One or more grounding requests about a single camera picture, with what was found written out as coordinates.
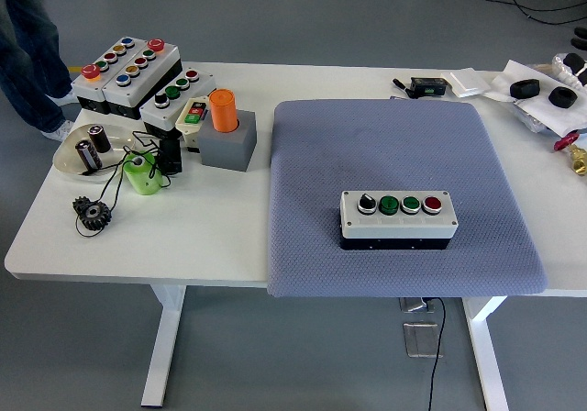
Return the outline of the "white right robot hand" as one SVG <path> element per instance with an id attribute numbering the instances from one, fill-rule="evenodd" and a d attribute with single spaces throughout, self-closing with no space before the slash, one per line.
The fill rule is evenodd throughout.
<path id="1" fill-rule="evenodd" d="M 570 44 L 576 50 L 586 50 L 586 28 L 576 27 Z M 579 54 L 570 52 L 564 57 L 563 63 L 570 68 L 571 73 L 578 79 L 579 83 L 585 86 L 586 60 Z"/>

